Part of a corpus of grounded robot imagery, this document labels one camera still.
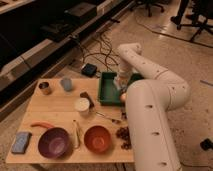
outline tabletop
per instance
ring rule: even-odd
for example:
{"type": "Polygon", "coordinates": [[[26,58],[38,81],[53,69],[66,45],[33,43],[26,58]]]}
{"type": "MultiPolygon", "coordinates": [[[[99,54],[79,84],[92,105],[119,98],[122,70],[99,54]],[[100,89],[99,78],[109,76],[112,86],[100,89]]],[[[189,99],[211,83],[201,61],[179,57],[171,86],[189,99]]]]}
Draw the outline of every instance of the tabletop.
{"type": "Polygon", "coordinates": [[[36,86],[26,113],[20,124],[18,132],[29,131],[32,133],[29,146],[23,155],[14,155],[8,152],[6,163],[132,163],[132,150],[123,150],[123,141],[116,137],[116,131],[120,127],[127,126],[126,121],[121,124],[112,123],[95,114],[101,112],[115,119],[121,119],[121,108],[117,106],[101,106],[98,102],[99,79],[72,79],[73,90],[65,92],[60,85],[60,79],[40,79],[40,82],[47,81],[50,84],[52,93],[43,95],[36,86]],[[95,108],[90,110],[88,117],[82,117],[74,109],[75,100],[80,97],[80,93],[87,92],[94,101],[95,108]],[[79,123],[81,129],[81,145],[74,151],[68,150],[63,157],[58,159],[48,159],[40,155],[38,151],[38,141],[46,131],[45,128],[31,127],[33,122],[48,122],[54,126],[62,127],[69,132],[70,139],[73,141],[74,125],[73,120],[79,123]],[[112,146],[104,154],[94,154],[90,152],[83,143],[84,133],[92,126],[101,125],[111,133],[112,146]]]}

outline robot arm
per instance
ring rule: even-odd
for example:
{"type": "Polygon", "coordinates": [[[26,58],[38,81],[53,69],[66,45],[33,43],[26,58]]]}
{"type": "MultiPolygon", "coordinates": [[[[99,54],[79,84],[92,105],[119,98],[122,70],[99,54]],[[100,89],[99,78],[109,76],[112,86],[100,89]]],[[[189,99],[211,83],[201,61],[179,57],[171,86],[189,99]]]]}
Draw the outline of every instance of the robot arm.
{"type": "Polygon", "coordinates": [[[126,98],[136,170],[181,170],[165,111],[186,103],[189,85],[175,73],[142,57],[138,43],[120,45],[118,53],[121,59],[117,87],[129,80],[132,67],[146,78],[133,83],[126,98]]]}

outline red object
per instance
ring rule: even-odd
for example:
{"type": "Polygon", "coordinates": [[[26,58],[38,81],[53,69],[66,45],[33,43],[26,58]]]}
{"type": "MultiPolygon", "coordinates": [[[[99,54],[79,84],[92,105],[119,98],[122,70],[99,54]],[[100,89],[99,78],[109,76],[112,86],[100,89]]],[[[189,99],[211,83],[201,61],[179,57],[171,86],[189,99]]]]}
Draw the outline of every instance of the red object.
{"type": "Polygon", "coordinates": [[[31,126],[41,126],[48,129],[38,142],[38,150],[42,156],[46,158],[58,158],[67,151],[70,145],[70,139],[65,129],[54,127],[45,122],[36,122],[31,126]]]}
{"type": "Polygon", "coordinates": [[[111,135],[106,128],[94,126],[89,128],[85,133],[84,144],[94,153],[104,153],[111,145],[111,135]]]}

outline green tray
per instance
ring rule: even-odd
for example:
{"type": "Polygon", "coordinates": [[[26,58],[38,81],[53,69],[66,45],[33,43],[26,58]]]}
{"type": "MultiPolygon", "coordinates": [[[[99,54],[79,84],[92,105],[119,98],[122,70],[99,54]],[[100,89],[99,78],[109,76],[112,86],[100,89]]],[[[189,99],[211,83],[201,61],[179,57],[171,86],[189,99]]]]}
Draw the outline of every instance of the green tray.
{"type": "MultiPolygon", "coordinates": [[[[120,101],[120,92],[115,87],[113,80],[117,75],[115,72],[102,72],[99,81],[98,100],[101,105],[106,106],[122,106],[124,103],[120,101]]],[[[141,80],[140,74],[134,73],[128,83],[128,86],[134,81],[141,80]]]]}

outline bowl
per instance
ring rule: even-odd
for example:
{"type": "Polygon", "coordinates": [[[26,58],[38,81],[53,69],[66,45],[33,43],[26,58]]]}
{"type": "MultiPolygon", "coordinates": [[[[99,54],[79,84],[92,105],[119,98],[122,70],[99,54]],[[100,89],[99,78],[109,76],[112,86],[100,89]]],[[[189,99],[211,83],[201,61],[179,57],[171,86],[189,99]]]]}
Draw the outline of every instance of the bowl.
{"type": "Polygon", "coordinates": [[[86,131],[84,144],[93,153],[104,153],[111,145],[111,135],[103,126],[93,126],[86,131]]]}

